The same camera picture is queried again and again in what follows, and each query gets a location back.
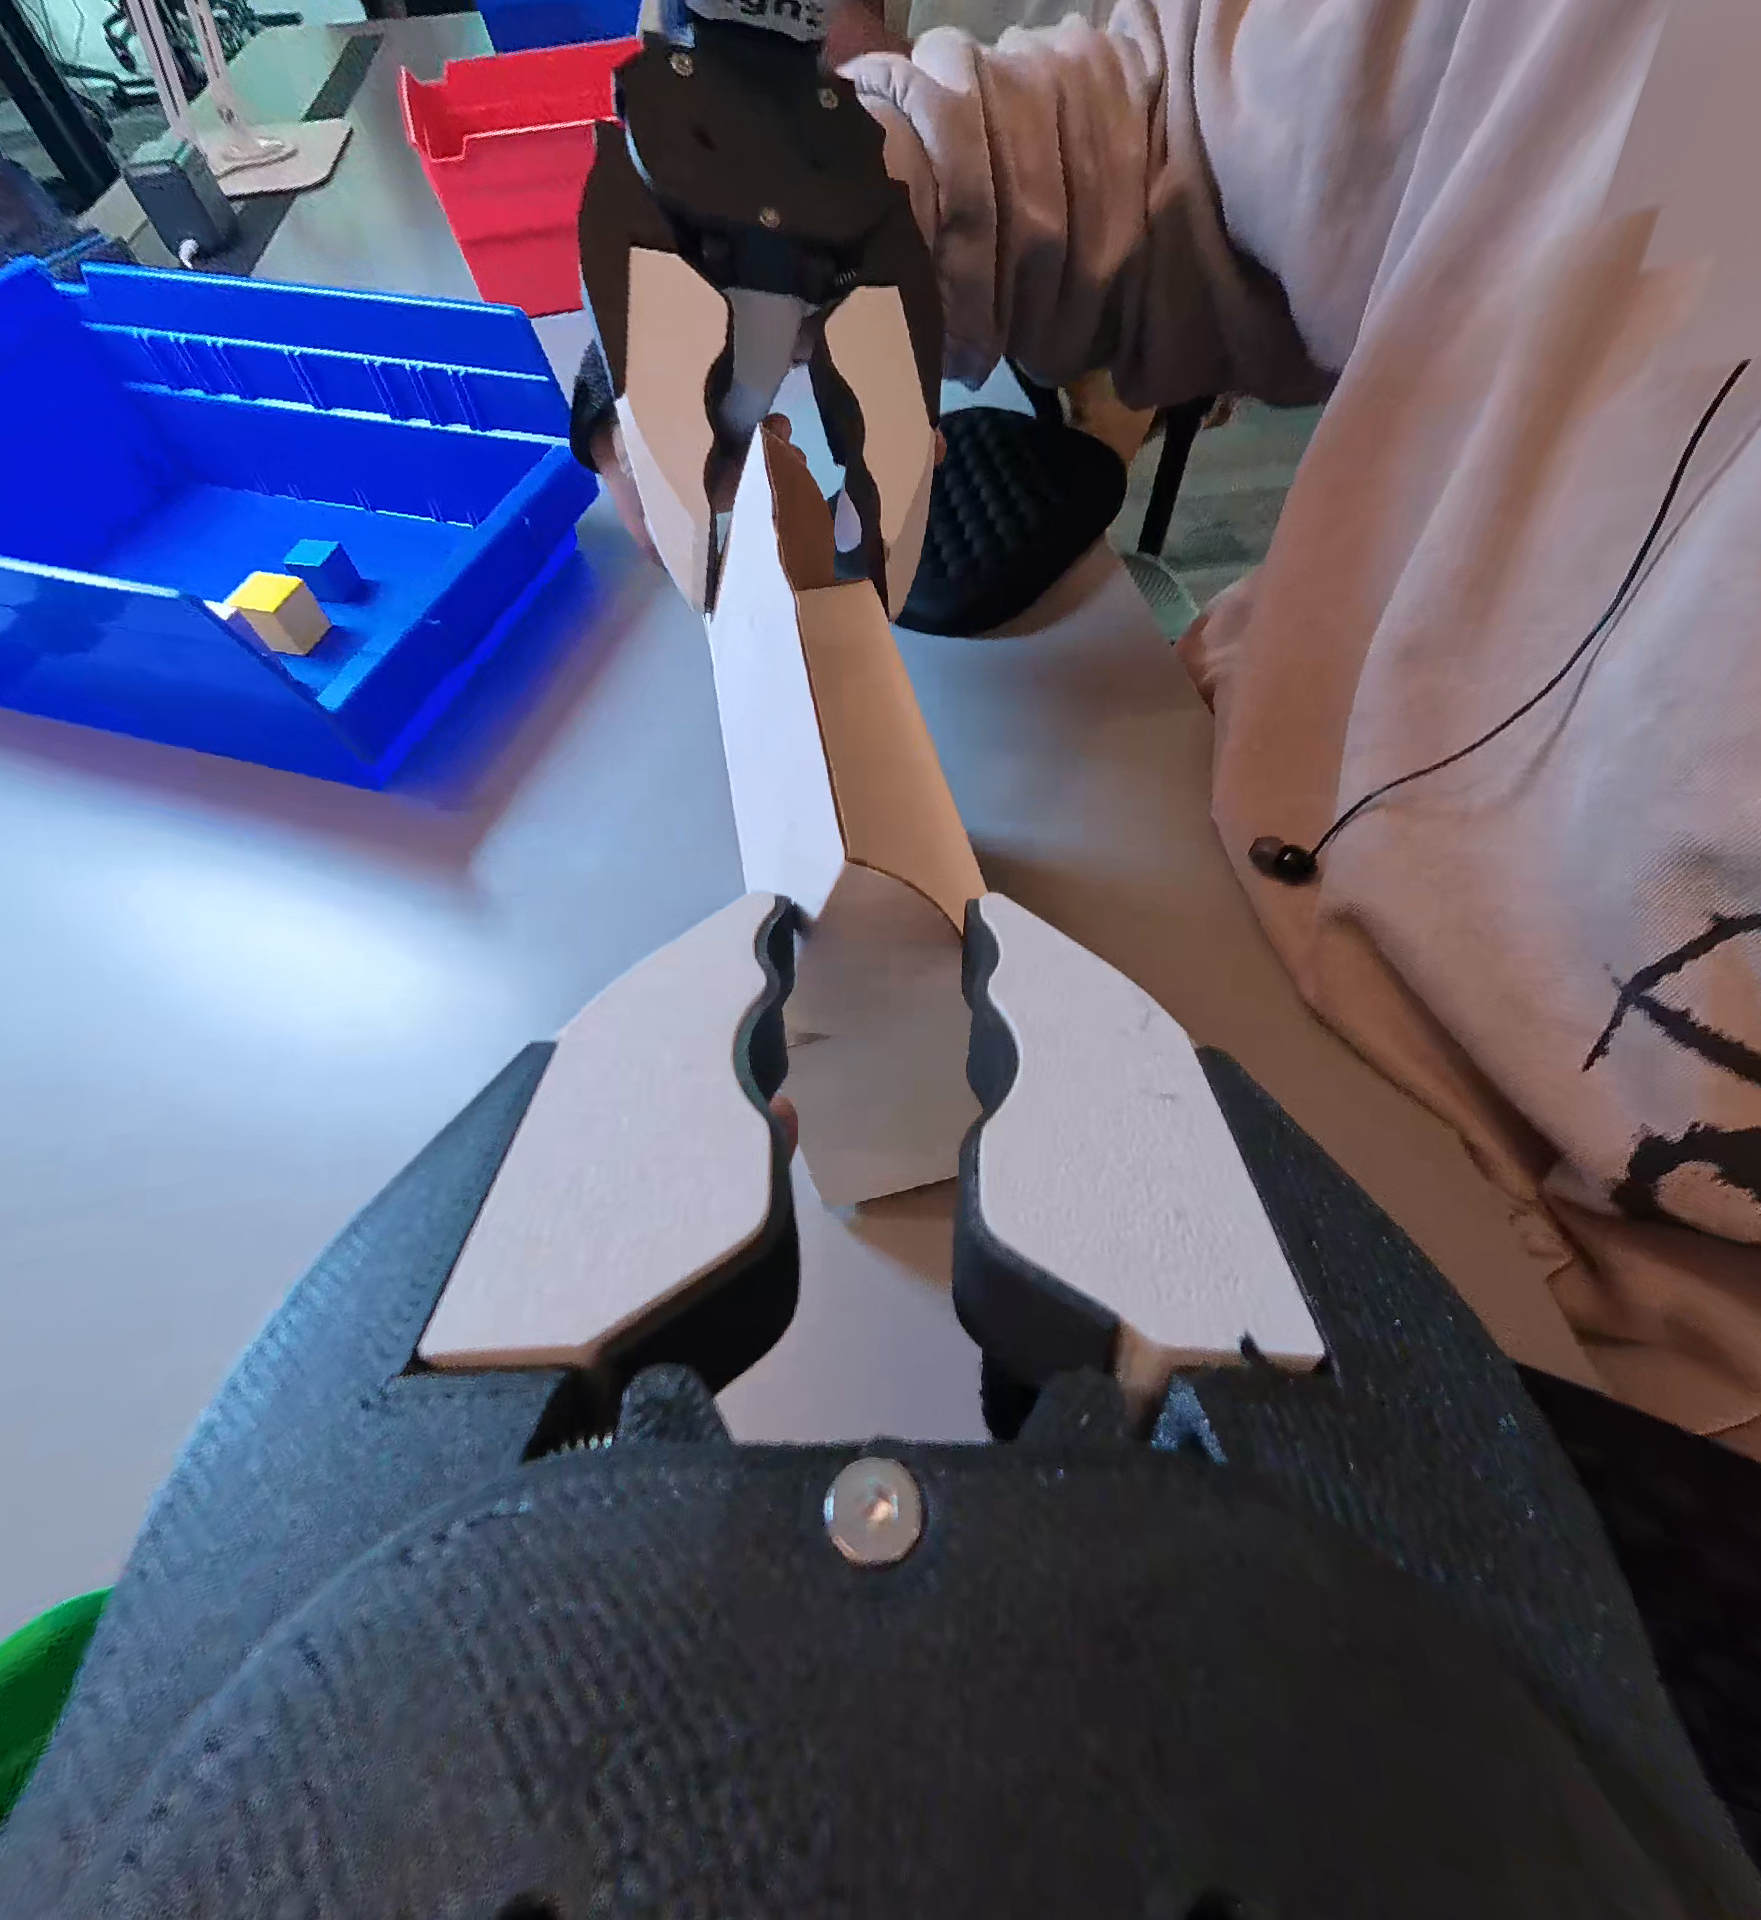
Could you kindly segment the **yellow-faced wooden cube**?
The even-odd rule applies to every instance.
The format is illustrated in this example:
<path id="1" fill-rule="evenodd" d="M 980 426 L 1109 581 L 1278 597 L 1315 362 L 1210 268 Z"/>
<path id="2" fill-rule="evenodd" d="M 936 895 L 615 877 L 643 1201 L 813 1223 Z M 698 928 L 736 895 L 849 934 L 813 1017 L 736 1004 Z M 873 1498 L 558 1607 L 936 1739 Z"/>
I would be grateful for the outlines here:
<path id="1" fill-rule="evenodd" d="M 330 632 L 322 594 L 292 573 L 248 573 L 221 618 L 280 659 L 306 659 Z"/>

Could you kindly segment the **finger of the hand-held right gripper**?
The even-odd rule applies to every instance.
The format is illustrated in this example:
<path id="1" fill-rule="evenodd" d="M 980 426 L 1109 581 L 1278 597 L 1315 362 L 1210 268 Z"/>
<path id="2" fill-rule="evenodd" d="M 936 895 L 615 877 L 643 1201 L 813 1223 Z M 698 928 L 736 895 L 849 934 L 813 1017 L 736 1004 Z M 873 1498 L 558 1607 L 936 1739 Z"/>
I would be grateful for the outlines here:
<path id="1" fill-rule="evenodd" d="M 723 532 L 707 466 L 723 450 L 707 384 L 726 375 L 735 310 L 676 249 L 628 249 L 628 375 L 615 426 L 652 556 L 693 609 L 713 607 Z"/>
<path id="2" fill-rule="evenodd" d="M 837 547 L 860 558 L 883 609 L 899 618 L 933 523 L 936 412 L 921 384 L 910 329 L 898 283 L 853 283 L 813 346 L 813 407 L 843 466 Z"/>

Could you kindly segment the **black pants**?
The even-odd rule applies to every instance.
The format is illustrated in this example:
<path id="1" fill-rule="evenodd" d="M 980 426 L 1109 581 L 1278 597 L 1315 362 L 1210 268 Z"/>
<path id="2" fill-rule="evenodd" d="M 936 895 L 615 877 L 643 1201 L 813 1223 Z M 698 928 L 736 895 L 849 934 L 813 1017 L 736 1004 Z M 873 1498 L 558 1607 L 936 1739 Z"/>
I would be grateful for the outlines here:
<path id="1" fill-rule="evenodd" d="M 1761 1460 L 1515 1370 L 1600 1506 L 1707 1785 L 1761 1870 Z"/>

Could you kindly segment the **person in pink sweatshirt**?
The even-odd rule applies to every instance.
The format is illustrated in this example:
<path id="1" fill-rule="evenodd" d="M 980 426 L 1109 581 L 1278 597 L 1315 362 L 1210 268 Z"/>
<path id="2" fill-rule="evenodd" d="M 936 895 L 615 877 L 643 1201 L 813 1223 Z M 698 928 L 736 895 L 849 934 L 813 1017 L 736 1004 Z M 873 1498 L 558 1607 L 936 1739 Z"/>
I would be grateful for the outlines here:
<path id="1" fill-rule="evenodd" d="M 1210 625 L 1309 1006 L 1600 1378 L 1761 1460 L 1761 5 L 1220 5 L 1231 241 L 1336 393 Z"/>

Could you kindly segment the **person's right hand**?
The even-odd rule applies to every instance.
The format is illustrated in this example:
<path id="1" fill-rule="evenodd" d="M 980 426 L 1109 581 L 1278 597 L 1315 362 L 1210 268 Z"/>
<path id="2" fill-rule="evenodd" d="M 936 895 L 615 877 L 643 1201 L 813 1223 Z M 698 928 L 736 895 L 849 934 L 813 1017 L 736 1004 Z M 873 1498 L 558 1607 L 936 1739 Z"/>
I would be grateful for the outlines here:
<path id="1" fill-rule="evenodd" d="M 656 562 L 656 540 L 652 540 L 643 501 L 642 501 L 642 486 L 636 486 L 628 445 L 621 445 L 615 419 L 604 419 L 593 432 L 593 461 L 586 466 L 601 474 L 604 501 L 615 504 L 628 540 Z"/>

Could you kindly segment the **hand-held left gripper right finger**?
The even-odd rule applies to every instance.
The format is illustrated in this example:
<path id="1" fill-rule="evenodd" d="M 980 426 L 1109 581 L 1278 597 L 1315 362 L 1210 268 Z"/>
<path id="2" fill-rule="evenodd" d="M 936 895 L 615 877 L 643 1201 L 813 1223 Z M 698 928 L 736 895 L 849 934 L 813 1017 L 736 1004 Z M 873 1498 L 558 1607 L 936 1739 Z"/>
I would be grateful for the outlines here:
<path id="1" fill-rule="evenodd" d="M 955 1308 L 1023 1391 L 1100 1374 L 1150 1412 L 1175 1374 L 1328 1370 L 1195 1042 L 1014 895 L 964 912 Z"/>

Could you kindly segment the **grey power adapter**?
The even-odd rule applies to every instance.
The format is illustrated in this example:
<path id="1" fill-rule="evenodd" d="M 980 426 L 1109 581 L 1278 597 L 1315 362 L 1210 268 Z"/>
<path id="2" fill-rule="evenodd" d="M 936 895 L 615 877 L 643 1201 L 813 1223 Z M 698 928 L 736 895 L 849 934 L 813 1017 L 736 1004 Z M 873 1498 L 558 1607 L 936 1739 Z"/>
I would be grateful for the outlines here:
<path id="1" fill-rule="evenodd" d="M 121 180 L 136 202 L 143 209 L 143 227 L 180 268 L 205 268 L 241 245 L 241 209 L 221 195 L 208 158 L 180 138 L 155 132 L 127 162 Z"/>

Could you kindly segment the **blue plastic bin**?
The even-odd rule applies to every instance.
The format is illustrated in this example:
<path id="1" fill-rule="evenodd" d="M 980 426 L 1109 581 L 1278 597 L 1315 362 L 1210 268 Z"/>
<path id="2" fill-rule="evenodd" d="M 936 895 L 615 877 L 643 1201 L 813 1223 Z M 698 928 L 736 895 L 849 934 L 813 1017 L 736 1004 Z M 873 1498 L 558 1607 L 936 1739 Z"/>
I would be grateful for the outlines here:
<path id="1" fill-rule="evenodd" d="M 642 33 L 642 0 L 476 0 L 493 55 L 601 46 Z"/>
<path id="2" fill-rule="evenodd" d="M 0 710 L 385 784 L 593 497 L 523 310 L 0 268 Z M 221 597 L 304 536 L 366 597 L 280 659 Z"/>

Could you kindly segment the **cardboard strip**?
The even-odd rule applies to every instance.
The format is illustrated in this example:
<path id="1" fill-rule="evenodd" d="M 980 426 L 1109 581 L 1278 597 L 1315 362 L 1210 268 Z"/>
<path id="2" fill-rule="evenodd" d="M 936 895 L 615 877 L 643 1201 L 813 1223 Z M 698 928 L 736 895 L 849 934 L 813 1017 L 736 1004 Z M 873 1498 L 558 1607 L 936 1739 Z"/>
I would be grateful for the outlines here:
<path id="1" fill-rule="evenodd" d="M 794 1147 L 829 1213 L 958 1177 L 964 907 L 988 888 L 883 594 L 837 576 L 806 461 L 760 432 L 735 497 L 707 666 L 744 884 L 794 907 Z"/>

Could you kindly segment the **red plastic bin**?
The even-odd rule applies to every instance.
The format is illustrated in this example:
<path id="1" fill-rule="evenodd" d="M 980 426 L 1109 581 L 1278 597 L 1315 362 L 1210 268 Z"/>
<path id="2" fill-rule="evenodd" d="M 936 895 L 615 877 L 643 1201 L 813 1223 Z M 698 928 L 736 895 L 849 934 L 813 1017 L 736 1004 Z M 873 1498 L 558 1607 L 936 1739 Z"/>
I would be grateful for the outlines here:
<path id="1" fill-rule="evenodd" d="M 636 55 L 642 42 L 586 42 L 455 60 L 437 84 L 404 73 L 409 145 L 485 301 L 531 323 L 579 310 L 579 184 Z"/>

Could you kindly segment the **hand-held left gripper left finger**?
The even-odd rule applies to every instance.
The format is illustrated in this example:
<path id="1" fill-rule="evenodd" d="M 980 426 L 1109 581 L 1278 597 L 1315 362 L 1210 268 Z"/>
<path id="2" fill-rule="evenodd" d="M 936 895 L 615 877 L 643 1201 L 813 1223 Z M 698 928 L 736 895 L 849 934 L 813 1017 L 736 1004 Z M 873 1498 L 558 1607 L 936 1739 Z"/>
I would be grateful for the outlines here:
<path id="1" fill-rule="evenodd" d="M 432 1374 L 621 1374 L 780 1254 L 794 907 L 752 888 L 680 934 L 552 1042 L 447 1284 Z"/>

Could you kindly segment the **person's right forearm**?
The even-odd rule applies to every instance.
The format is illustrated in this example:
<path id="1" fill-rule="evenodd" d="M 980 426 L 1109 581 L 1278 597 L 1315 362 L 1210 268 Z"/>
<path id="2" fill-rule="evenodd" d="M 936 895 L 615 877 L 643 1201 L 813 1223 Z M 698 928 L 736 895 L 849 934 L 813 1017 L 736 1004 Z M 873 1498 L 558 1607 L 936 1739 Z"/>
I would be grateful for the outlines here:
<path id="1" fill-rule="evenodd" d="M 823 12 L 823 60 L 883 131 L 936 263 L 942 377 L 1109 375 L 1129 407 L 1334 398 L 1278 274 L 1227 227 L 1195 105 L 1217 12 L 1116 5 L 1002 42 Z"/>

